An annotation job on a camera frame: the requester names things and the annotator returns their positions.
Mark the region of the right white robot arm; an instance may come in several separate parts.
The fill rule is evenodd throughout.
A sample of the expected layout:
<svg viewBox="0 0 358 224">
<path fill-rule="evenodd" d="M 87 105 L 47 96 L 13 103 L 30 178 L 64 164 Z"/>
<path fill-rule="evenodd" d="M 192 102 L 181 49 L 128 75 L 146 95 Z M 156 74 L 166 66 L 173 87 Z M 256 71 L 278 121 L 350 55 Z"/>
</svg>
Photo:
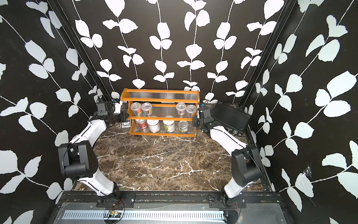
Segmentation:
<svg viewBox="0 0 358 224">
<path fill-rule="evenodd" d="M 193 126 L 200 128 L 231 155 L 232 178 L 223 188 L 227 201 L 238 197 L 249 185 L 263 177 L 263 164 L 258 148 L 247 145 L 230 134 L 220 122 L 214 120 L 207 106 L 198 108 Z"/>
</svg>

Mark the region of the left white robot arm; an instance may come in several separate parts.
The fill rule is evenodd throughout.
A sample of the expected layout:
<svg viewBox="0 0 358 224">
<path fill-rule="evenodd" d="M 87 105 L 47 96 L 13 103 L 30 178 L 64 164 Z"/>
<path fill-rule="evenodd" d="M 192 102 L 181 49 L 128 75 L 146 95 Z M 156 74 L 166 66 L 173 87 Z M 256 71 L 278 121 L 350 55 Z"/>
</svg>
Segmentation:
<svg viewBox="0 0 358 224">
<path fill-rule="evenodd" d="M 62 175 L 87 185 L 102 198 L 120 199 L 121 196 L 117 184 L 100 171 L 93 146 L 108 127 L 127 121 L 129 115 L 121 111 L 122 104 L 115 100 L 97 103 L 97 111 L 84 130 L 58 147 Z"/>
</svg>

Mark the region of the clear seed jar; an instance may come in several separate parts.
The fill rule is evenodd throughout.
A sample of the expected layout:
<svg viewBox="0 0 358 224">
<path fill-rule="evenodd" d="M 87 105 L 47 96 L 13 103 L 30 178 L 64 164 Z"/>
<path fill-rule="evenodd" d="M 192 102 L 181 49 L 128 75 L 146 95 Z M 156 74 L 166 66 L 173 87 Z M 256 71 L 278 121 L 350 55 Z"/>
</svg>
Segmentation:
<svg viewBox="0 0 358 224">
<path fill-rule="evenodd" d="M 176 105 L 177 114 L 179 116 L 184 116 L 186 113 L 186 104 L 185 103 L 178 103 Z"/>
<path fill-rule="evenodd" d="M 197 106 L 188 105 L 186 107 L 186 114 L 189 118 L 193 118 L 193 117 L 197 116 Z"/>
<path fill-rule="evenodd" d="M 151 103 L 143 103 L 141 106 L 142 111 L 145 113 L 146 116 L 150 116 L 153 112 L 153 106 Z"/>
<path fill-rule="evenodd" d="M 131 110 L 135 116 L 140 116 L 142 114 L 142 105 L 138 102 L 131 104 Z"/>
</svg>

